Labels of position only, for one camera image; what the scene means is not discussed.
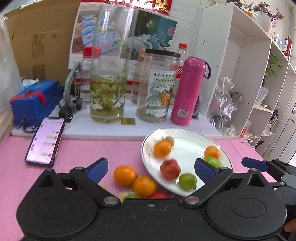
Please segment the person left hand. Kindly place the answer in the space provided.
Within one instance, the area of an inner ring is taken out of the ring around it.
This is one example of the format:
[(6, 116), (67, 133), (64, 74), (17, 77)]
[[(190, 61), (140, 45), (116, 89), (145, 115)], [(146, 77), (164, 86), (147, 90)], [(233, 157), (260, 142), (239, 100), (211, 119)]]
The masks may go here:
[(290, 221), (284, 226), (285, 232), (295, 232), (296, 231), (296, 219)]

